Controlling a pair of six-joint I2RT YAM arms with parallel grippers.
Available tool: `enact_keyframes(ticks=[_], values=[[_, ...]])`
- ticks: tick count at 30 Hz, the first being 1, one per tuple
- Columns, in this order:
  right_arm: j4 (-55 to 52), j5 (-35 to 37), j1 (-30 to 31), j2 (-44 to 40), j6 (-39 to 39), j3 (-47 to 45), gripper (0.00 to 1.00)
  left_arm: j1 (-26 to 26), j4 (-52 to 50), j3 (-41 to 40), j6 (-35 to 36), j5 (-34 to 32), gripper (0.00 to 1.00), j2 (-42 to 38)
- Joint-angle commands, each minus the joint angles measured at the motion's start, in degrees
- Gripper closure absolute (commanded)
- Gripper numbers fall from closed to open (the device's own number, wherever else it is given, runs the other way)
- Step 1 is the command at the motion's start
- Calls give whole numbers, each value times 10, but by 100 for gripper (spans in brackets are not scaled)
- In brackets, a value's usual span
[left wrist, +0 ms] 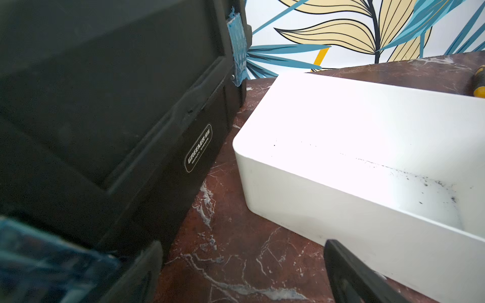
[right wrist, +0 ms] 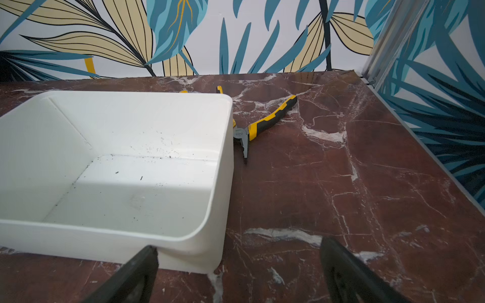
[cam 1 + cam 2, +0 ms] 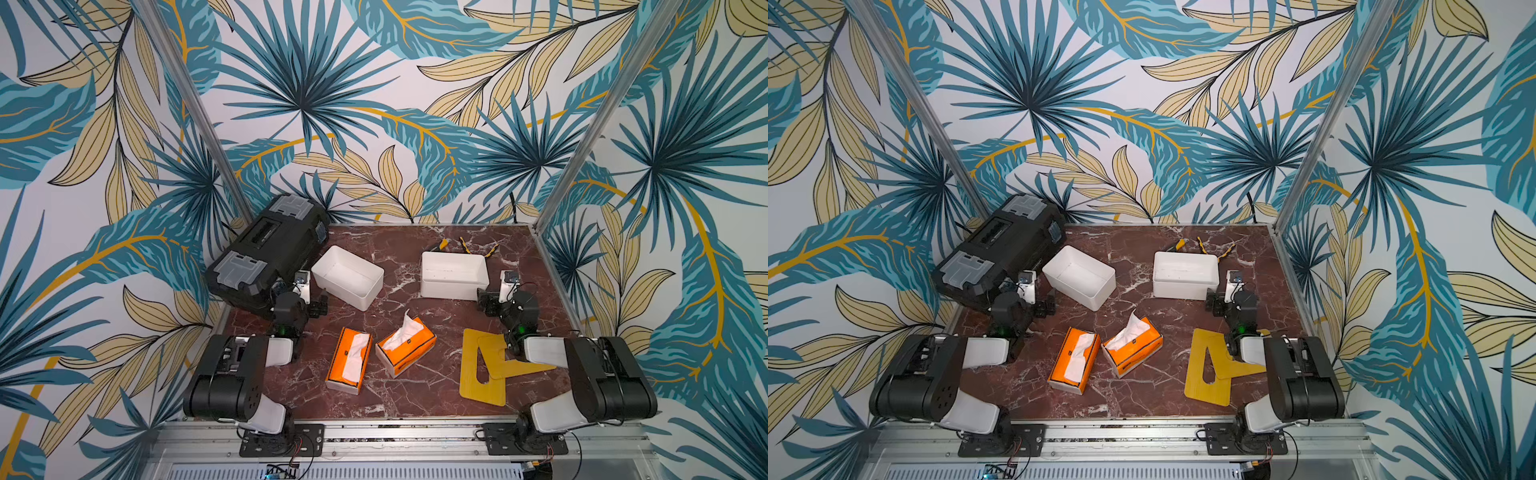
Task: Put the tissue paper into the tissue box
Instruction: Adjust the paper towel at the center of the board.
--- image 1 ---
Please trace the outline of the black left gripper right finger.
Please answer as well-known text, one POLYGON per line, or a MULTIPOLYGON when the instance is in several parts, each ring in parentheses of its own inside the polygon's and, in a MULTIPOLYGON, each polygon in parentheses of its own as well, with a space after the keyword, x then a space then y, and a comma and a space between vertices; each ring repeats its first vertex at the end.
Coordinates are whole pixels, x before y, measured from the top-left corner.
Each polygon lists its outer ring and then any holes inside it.
POLYGON ((338 240, 326 241, 324 260, 335 302, 407 302, 338 240))

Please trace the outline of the white plastic tissue box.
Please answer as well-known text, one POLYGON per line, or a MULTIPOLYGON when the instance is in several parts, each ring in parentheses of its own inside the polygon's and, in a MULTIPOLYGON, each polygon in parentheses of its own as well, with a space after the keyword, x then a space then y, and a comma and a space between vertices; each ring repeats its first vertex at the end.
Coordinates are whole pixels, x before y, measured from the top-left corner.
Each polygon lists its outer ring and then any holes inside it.
POLYGON ((439 302, 484 301, 484 100, 282 74, 233 141, 248 208, 439 302))

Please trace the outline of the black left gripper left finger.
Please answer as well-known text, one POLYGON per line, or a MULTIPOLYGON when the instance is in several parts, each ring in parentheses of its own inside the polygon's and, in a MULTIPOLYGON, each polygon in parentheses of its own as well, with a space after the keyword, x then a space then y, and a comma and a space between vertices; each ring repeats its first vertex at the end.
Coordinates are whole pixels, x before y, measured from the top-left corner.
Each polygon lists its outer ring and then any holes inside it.
POLYGON ((154 241, 120 260, 2 216, 1 302, 152 302, 162 256, 154 241))

